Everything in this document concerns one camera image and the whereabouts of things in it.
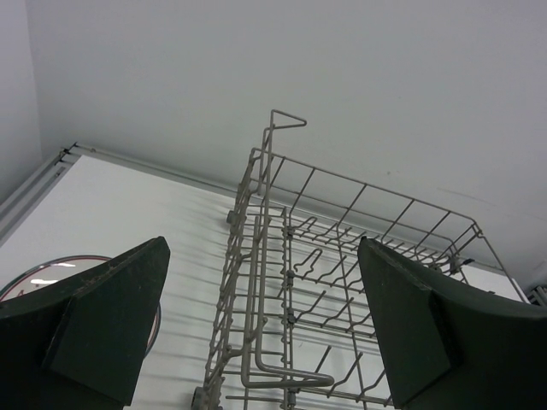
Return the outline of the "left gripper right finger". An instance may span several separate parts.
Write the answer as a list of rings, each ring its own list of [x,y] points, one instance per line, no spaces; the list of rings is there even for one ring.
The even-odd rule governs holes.
[[[362,282],[397,409],[543,409],[546,310],[363,238]]]

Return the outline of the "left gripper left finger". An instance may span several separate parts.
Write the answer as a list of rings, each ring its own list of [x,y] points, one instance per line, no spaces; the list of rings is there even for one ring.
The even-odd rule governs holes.
[[[2,302],[1,407],[131,405],[169,261],[165,237],[154,237]]]

